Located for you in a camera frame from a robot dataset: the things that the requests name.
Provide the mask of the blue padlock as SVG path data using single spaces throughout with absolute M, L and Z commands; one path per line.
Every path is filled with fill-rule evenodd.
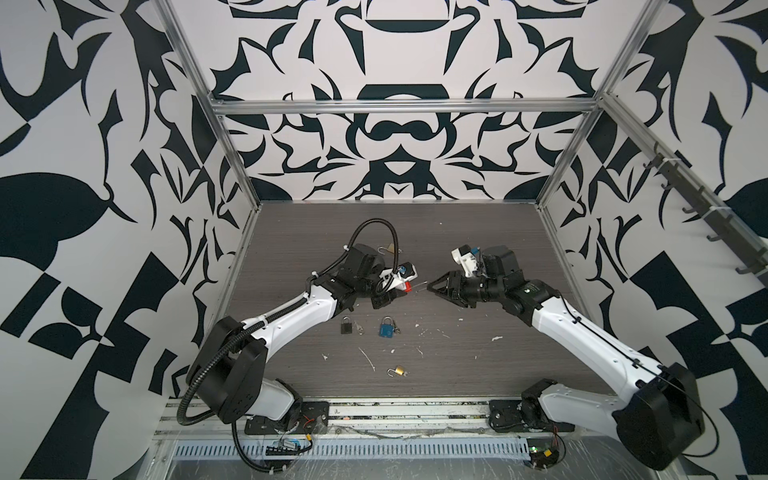
M 395 320 L 390 316 L 385 316 L 381 319 L 378 335 L 382 338 L 393 338 L 396 334 L 400 333 Z

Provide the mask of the small black padlock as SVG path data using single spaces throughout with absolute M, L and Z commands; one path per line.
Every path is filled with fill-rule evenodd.
M 354 325 L 350 317 L 344 316 L 340 323 L 340 333 L 342 335 L 352 334 L 354 331 Z

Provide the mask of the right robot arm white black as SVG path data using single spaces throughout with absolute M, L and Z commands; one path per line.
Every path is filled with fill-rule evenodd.
M 686 367 L 663 365 L 598 327 L 558 290 L 526 278 L 506 246 L 480 250 L 463 245 L 451 255 L 457 269 L 428 283 L 428 291 L 462 308 L 499 304 L 569 351 L 611 390 L 596 394 L 542 379 L 521 394 L 516 412 L 492 408 L 494 431 L 553 432 L 570 424 L 617 440 L 656 471 L 666 469 L 704 434 L 705 411 Z

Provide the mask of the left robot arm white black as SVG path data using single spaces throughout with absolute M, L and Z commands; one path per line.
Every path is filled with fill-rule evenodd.
M 177 410 L 184 426 L 217 417 L 233 424 L 245 416 L 282 421 L 301 397 L 265 369 L 283 347 L 317 325 L 368 298 L 375 309 L 410 290 L 417 270 L 410 262 L 385 265 L 377 250 L 356 244 L 328 272 L 313 273 L 304 292 L 264 314 L 238 321 L 230 316 L 211 328 L 186 377 L 187 391 Z

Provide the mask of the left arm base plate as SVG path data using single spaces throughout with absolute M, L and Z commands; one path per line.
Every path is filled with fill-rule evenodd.
M 330 403 L 327 401 L 296 401 L 278 420 L 264 416 L 249 417 L 244 433 L 251 436 L 312 434 L 326 427 L 329 411 Z

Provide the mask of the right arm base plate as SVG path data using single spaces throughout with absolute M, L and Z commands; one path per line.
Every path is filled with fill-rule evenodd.
M 490 428 L 497 433 L 540 429 L 538 407 L 530 400 L 491 400 L 488 403 Z

